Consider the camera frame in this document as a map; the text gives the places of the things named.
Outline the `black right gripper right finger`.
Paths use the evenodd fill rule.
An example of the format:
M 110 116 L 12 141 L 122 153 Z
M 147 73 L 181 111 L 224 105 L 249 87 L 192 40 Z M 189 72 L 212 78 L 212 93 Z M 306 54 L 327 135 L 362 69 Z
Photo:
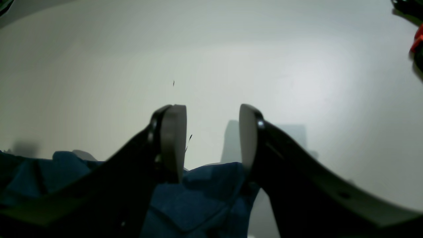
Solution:
M 242 165 L 268 195 L 281 238 L 421 238 L 422 213 L 393 205 L 318 163 L 249 104 L 239 110 Z

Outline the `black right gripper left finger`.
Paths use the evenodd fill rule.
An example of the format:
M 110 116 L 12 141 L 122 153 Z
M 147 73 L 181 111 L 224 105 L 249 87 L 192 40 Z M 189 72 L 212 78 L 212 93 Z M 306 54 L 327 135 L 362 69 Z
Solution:
M 1 210 L 3 238 L 137 238 L 159 183 L 184 173 L 186 106 L 156 110 L 100 167 L 62 190 Z

